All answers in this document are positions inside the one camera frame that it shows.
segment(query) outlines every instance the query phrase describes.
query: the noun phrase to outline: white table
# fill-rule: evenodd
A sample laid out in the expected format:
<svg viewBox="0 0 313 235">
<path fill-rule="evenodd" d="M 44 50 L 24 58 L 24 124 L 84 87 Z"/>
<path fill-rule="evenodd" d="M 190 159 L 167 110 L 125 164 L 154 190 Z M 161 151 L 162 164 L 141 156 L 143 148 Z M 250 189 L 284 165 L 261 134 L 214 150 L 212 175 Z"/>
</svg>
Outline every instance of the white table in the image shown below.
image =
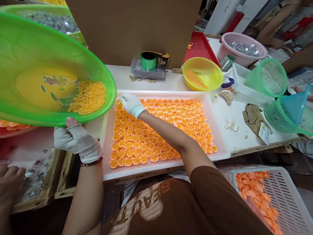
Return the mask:
<svg viewBox="0 0 313 235">
<path fill-rule="evenodd" d="M 220 43 L 218 39 L 209 39 L 209 43 L 213 49 L 213 52 L 217 54 Z M 162 90 L 162 91 L 190 91 L 185 85 L 183 75 L 179 73 L 173 73 L 172 70 L 168 70 L 166 73 L 165 81 L 156 81 L 155 83 L 148 83 L 146 81 L 132 82 L 129 78 L 130 67 L 126 66 L 112 66 L 107 65 L 110 70 L 118 90 Z M 227 144 L 230 147 L 232 156 L 240 156 L 243 154 L 253 153 L 269 148 L 274 148 L 286 144 L 301 141 L 305 137 L 300 137 L 298 134 L 283 133 L 275 130 L 273 127 L 273 134 L 270 136 L 270 146 L 268 147 L 263 141 L 257 137 L 251 129 L 245 124 L 242 111 L 245 110 L 245 106 L 249 103 L 249 97 L 238 94 L 231 105 L 228 105 L 224 98 L 219 96 L 217 91 L 210 92 L 210 97 L 215 108 L 215 115 L 219 120 L 220 127 L 226 138 Z M 85 125 L 86 129 L 100 138 L 100 132 L 102 127 L 102 119 L 99 118 Z M 225 120 L 235 121 L 239 127 L 237 132 L 230 131 L 224 128 Z"/>
</svg>

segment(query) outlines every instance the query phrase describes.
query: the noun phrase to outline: red tray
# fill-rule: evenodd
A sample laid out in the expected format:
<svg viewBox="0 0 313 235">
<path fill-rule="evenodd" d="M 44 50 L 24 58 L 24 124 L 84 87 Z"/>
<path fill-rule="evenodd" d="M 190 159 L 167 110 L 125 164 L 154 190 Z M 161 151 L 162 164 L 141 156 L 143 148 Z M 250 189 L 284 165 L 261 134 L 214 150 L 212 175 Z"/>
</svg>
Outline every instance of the red tray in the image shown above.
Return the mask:
<svg viewBox="0 0 313 235">
<path fill-rule="evenodd" d="M 190 43 L 193 43 L 193 45 L 190 50 L 187 49 L 184 62 L 193 57 L 203 57 L 221 67 L 204 33 L 193 31 Z"/>
</svg>

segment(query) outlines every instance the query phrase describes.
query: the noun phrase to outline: white glove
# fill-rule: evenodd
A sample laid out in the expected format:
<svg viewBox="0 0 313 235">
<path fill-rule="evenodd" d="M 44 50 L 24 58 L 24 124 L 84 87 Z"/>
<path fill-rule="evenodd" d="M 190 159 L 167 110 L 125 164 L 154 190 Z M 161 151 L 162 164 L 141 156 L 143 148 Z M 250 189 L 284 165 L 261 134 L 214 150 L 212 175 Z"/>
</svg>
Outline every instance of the white glove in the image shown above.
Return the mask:
<svg viewBox="0 0 313 235">
<path fill-rule="evenodd" d="M 146 109 L 143 107 L 141 101 L 135 95 L 130 95 L 124 93 L 120 98 L 124 109 L 129 112 L 131 115 L 135 116 L 138 119 L 139 115 Z"/>
<path fill-rule="evenodd" d="M 66 126 L 67 128 L 54 129 L 54 146 L 74 154 L 78 153 L 82 163 L 97 161 L 102 155 L 99 141 L 72 117 L 66 119 Z"/>
</svg>

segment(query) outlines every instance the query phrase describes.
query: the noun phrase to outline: brown shirt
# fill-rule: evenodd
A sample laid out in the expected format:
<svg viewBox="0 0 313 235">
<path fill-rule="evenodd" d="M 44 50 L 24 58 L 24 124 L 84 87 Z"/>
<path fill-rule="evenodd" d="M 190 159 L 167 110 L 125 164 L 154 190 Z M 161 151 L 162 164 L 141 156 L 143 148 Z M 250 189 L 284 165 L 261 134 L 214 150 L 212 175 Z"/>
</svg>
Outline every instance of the brown shirt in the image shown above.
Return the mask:
<svg viewBox="0 0 313 235">
<path fill-rule="evenodd" d="M 272 235 L 218 170 L 197 167 L 190 181 L 138 184 L 102 234 Z"/>
</svg>

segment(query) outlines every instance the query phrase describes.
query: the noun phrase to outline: bracelet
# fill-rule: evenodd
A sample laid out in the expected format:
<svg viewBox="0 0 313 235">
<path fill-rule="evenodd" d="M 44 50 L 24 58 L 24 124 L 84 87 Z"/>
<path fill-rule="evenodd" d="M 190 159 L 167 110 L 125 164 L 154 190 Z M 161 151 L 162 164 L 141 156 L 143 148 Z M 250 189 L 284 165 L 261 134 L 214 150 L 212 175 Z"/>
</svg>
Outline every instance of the bracelet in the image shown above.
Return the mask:
<svg viewBox="0 0 313 235">
<path fill-rule="evenodd" d="M 100 157 L 100 159 L 96 160 L 95 162 L 92 162 L 92 163 L 81 163 L 81 166 L 91 166 L 91 165 L 95 165 L 95 164 L 98 164 L 100 162 L 102 162 L 103 160 L 103 157 Z"/>
</svg>

